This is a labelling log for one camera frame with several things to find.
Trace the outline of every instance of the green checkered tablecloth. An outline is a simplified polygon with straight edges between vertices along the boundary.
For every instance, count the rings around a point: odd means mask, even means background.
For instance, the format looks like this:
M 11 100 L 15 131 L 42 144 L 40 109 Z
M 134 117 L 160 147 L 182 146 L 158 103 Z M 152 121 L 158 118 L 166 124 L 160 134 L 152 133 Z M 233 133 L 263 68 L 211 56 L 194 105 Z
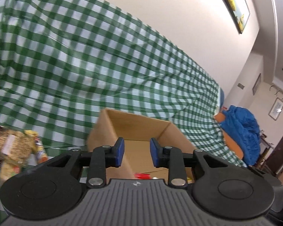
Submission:
M 245 165 L 213 118 L 219 92 L 181 49 L 107 1 L 0 0 L 0 124 L 38 131 L 50 156 L 84 147 L 113 108 L 170 120 L 198 148 Z

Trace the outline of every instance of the picture frame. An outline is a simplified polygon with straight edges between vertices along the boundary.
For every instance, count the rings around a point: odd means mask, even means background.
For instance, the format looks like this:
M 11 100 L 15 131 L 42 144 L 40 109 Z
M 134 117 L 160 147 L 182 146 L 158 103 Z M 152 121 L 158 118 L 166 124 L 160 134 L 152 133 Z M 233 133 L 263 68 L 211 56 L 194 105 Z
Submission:
M 224 0 L 224 2 L 233 18 L 238 32 L 242 34 L 251 15 L 246 0 Z
M 274 104 L 272 105 L 272 108 L 270 109 L 268 115 L 274 119 L 275 121 L 278 119 L 280 113 L 283 109 L 283 101 L 279 98 L 276 98 Z
M 261 73 L 259 74 L 259 76 L 258 76 L 258 78 L 257 78 L 257 80 L 255 82 L 255 85 L 253 86 L 253 95 L 256 94 L 256 92 L 257 92 L 257 90 L 259 88 L 260 83 L 261 83 Z

